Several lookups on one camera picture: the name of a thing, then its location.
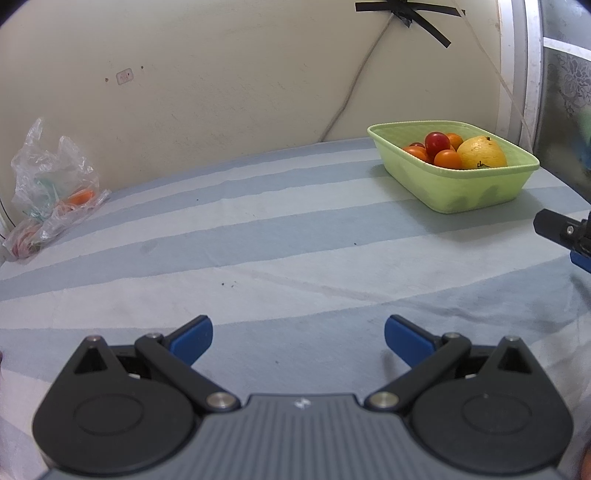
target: white wall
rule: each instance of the white wall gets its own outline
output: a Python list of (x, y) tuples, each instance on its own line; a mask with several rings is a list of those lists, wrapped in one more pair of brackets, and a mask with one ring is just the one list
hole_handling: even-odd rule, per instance
[[(498, 63), (496, 1), (458, 2)], [(495, 129), (499, 82), (463, 21), (424, 16), (450, 48), (396, 20), (329, 140), (412, 119)], [(38, 116), (48, 148), (69, 135), (111, 189), (313, 143), (387, 18), (355, 0), (30, 0), (0, 28), (0, 196)]]

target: black tape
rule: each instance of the black tape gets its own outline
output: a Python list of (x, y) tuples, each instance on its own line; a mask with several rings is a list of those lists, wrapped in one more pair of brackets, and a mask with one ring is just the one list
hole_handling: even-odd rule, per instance
[(417, 13), (417, 10), (427, 12), (437, 12), (444, 15), (454, 15), (459, 17), (460, 13), (453, 7), (446, 7), (444, 5), (432, 5), (419, 2), (408, 2), (407, 0), (385, 0), (382, 2), (357, 2), (355, 9), (358, 12), (392, 12), (396, 15), (407, 27), (415, 21), (427, 30), (433, 37), (437, 39), (441, 45), (448, 48), (452, 44), (445, 35), (443, 35), (437, 28), (429, 21)]

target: orange object in bag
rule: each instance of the orange object in bag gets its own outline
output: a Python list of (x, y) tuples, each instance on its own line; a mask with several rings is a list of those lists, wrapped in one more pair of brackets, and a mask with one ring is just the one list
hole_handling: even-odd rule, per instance
[(76, 193), (73, 193), (68, 197), (68, 199), (64, 202), (69, 205), (84, 205), (90, 199), (95, 196), (95, 193), (91, 189), (82, 189)]

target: blue striped fabric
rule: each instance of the blue striped fabric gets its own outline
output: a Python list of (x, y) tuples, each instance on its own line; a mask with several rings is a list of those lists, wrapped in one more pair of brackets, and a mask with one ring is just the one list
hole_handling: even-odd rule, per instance
[(0, 267), (0, 478), (43, 472), (31, 418), (82, 337), (130, 343), (201, 313), (215, 335), (195, 367), (243, 400), (364, 398), (406, 368), (382, 337), (392, 313), (479, 343), (520, 335), (575, 412), (573, 475), (591, 413), (591, 275), (535, 235), (544, 207), (590, 208), (540, 170), (513, 202), (440, 215), (368, 140), (117, 192), (35, 258)]

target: blue gripper pad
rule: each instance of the blue gripper pad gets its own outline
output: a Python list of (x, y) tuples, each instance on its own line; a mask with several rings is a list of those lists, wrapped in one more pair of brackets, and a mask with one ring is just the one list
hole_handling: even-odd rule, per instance
[(203, 317), (187, 329), (174, 332), (168, 350), (187, 365), (193, 365), (212, 344), (213, 325), (208, 317)]
[(580, 267), (583, 270), (591, 273), (591, 258), (584, 257), (583, 255), (578, 254), (574, 250), (571, 250), (570, 261), (574, 263), (577, 267)]
[(384, 326), (386, 345), (410, 367), (435, 353), (433, 336), (398, 315), (392, 315)]

